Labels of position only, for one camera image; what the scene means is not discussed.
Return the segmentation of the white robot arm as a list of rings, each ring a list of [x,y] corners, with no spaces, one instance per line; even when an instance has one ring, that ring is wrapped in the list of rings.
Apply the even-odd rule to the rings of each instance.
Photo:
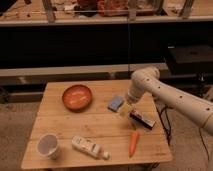
[[[213,136],[213,103],[162,83],[159,77],[160,71],[154,66],[134,71],[126,100],[137,103],[149,92]]]

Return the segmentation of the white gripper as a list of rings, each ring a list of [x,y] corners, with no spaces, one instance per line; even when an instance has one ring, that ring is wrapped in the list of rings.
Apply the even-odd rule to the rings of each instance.
[[[136,87],[130,87],[126,93],[126,100],[131,104],[124,103],[119,110],[120,115],[125,116],[128,113],[128,111],[129,114],[130,113],[134,114],[136,111],[136,107],[132,104],[137,103],[142,98],[143,94],[144,94],[143,90],[138,89]]]

